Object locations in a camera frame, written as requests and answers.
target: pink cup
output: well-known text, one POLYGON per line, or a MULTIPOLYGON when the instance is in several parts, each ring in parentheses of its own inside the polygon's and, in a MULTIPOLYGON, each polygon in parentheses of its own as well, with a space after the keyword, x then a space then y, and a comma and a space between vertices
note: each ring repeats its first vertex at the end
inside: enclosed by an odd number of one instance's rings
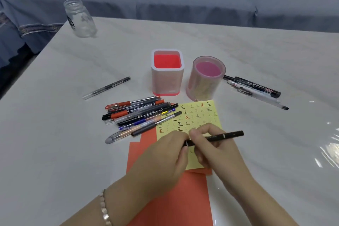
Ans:
POLYGON ((225 73, 226 67, 219 59, 209 56, 196 58, 186 87, 187 96, 193 101, 211 100, 225 73))

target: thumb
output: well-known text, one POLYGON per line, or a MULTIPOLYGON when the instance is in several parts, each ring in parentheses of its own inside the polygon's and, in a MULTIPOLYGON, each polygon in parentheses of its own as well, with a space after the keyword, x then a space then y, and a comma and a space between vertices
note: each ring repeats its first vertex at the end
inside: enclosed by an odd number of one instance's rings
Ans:
POLYGON ((179 153, 179 157, 177 160, 176 168, 174 174, 176 177, 180 177, 181 174, 186 170, 187 164, 189 163, 188 156, 188 147, 184 146, 179 153))
POLYGON ((203 136, 197 129, 191 129, 189 136, 196 147, 199 148, 201 153, 207 158, 213 157, 215 147, 203 136))

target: black label on jar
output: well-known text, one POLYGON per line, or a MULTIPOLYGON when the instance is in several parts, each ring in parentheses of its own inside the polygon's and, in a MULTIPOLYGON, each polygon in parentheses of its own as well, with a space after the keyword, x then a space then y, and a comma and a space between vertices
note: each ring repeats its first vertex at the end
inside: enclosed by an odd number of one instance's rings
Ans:
POLYGON ((75 26, 74 23, 72 22, 72 20, 67 16, 68 22, 70 23, 71 28, 73 29, 73 31, 75 31, 75 26))

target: pile of pens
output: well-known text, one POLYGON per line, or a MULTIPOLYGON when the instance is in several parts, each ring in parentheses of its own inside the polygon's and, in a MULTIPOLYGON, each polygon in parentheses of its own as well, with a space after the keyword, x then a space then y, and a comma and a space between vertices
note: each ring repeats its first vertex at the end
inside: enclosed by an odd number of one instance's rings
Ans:
POLYGON ((137 136, 180 115, 181 111, 162 119, 161 116, 175 112, 176 107, 178 104, 171 105, 160 96, 107 105, 107 114, 101 119, 105 124, 116 123, 120 131, 109 136, 105 143, 110 144, 129 135, 137 136))
POLYGON ((277 106, 283 110, 288 110, 289 108, 280 104, 280 100, 277 98, 280 97, 281 92, 264 87, 254 82, 250 82, 246 79, 239 77, 230 77, 227 75, 223 76, 223 79, 227 81, 228 84, 232 85, 237 89, 238 92, 254 97, 271 105, 277 106))

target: silver bracelet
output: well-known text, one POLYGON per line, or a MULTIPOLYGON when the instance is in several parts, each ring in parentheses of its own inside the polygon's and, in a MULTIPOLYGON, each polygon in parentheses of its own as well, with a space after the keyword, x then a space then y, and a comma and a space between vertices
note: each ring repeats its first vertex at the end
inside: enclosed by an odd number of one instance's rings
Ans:
POLYGON ((106 223, 106 226, 112 226, 112 223, 109 220, 109 216, 107 214, 107 209, 106 209, 106 203, 105 203, 105 198, 104 198, 104 193, 105 190, 102 191, 100 194, 100 206, 101 206, 101 211, 103 213, 103 218, 106 223))

